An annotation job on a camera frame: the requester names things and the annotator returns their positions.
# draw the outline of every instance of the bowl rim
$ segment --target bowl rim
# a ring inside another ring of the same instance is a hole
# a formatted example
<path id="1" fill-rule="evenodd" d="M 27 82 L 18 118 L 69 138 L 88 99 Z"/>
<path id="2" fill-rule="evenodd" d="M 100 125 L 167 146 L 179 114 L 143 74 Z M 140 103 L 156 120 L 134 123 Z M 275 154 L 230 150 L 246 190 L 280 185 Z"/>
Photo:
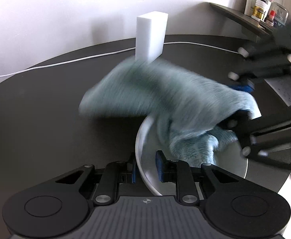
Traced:
<path id="1" fill-rule="evenodd" d="M 135 156 L 136 156 L 136 162 L 137 162 L 137 166 L 139 169 L 139 173 L 141 175 L 143 182 L 147 186 L 147 188 L 155 196 L 162 196 L 162 194 L 159 191 L 157 191 L 157 189 L 152 185 L 152 183 L 148 180 L 146 174 L 144 173 L 142 166 L 141 166 L 141 156 L 139 154 L 142 151 L 142 148 L 140 148 L 140 147 L 144 145 L 146 136 L 147 136 L 147 134 L 148 134 L 148 132 L 149 132 L 149 130 L 152 127 L 154 122 L 155 122 L 155 117 L 153 115 L 148 115 L 141 123 L 139 130 L 138 130 L 138 133 L 137 133 L 137 136 L 136 136 Z M 247 161 L 246 161 L 245 173 L 244 173 L 244 177 L 243 177 L 244 179 L 246 178 L 247 170 L 248 170 L 248 159 L 246 159 L 246 160 Z"/>

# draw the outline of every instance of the dark shelf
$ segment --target dark shelf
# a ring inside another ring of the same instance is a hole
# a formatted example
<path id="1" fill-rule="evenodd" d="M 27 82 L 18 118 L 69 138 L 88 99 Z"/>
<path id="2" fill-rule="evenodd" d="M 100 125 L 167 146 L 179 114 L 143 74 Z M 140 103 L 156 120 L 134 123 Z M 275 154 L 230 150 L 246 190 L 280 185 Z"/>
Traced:
<path id="1" fill-rule="evenodd" d="M 215 3 L 210 3 L 210 5 L 220 14 L 239 23 L 259 37 L 266 37 L 271 34 L 270 30 L 266 30 L 265 28 L 261 27 L 258 21 L 254 20 L 250 16 L 245 15 L 242 12 Z"/>

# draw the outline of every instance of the towel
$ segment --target towel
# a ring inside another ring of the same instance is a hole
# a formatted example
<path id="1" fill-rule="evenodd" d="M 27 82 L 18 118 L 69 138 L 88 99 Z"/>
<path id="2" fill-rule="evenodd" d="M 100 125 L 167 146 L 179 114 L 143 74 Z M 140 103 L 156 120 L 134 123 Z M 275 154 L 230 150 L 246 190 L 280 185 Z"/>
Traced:
<path id="1" fill-rule="evenodd" d="M 235 141 L 235 133 L 216 126 L 237 110 L 261 116 L 253 96 L 156 59 L 128 58 L 89 89 L 79 106 L 88 117 L 153 115 L 161 143 L 176 159 L 200 167 L 217 165 L 215 154 Z"/>

